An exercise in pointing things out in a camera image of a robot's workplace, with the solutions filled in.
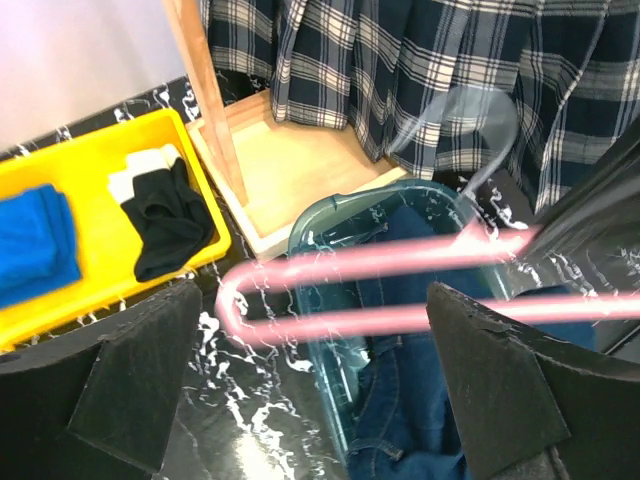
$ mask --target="folded towel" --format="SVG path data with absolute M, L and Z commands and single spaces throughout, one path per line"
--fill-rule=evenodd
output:
M 50 275 L 57 253 L 42 190 L 0 201 L 0 289 Z
M 52 185 L 0 202 L 0 238 L 0 308 L 81 278 L 71 209 Z

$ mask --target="plaid fabric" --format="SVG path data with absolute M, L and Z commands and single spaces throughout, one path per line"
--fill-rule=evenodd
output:
M 350 123 L 373 161 L 420 177 L 475 171 L 493 153 L 442 111 L 390 152 L 407 121 L 455 86 L 507 93 L 520 121 L 507 168 L 536 211 L 638 115 L 636 0 L 209 1 L 215 65 L 270 77 L 276 120 Z

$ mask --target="wooden stand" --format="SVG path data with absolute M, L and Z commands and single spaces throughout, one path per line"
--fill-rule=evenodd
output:
M 371 163 L 351 127 L 276 123 L 269 92 L 225 108 L 195 0 L 163 1 L 202 112 L 187 125 L 191 139 L 257 259 L 284 253 L 293 223 L 316 201 L 407 176 L 390 160 Z

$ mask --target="pink rod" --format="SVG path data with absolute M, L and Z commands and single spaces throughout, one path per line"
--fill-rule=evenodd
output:
M 498 263 L 513 258 L 535 230 L 501 232 L 490 240 L 482 226 L 471 224 L 459 235 L 398 241 L 339 249 L 333 255 L 297 256 L 266 264 L 245 262 L 225 275 L 216 299 L 217 314 L 227 333 L 240 341 L 279 344 L 295 338 L 314 340 L 327 335 L 384 335 L 429 328 L 425 305 L 327 312 L 276 321 L 245 322 L 235 305 L 237 292 L 264 285 L 271 291 L 299 284 L 318 284 L 375 276 Z M 532 297 L 511 302 L 483 302 L 525 323 L 619 319 L 640 314 L 640 298 L 630 295 Z

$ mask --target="blue jeans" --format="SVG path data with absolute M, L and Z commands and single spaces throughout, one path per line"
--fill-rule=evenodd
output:
M 428 237 L 435 232 L 410 207 L 370 242 Z M 446 283 L 473 298 L 491 291 L 475 269 L 358 281 L 365 308 L 427 302 L 427 286 Z M 546 290 L 552 293 L 558 290 Z M 593 348 L 590 323 L 545 325 L 547 333 Z M 349 447 L 351 480 L 469 479 L 435 343 L 429 333 L 373 337 L 374 358 L 361 372 L 364 404 Z

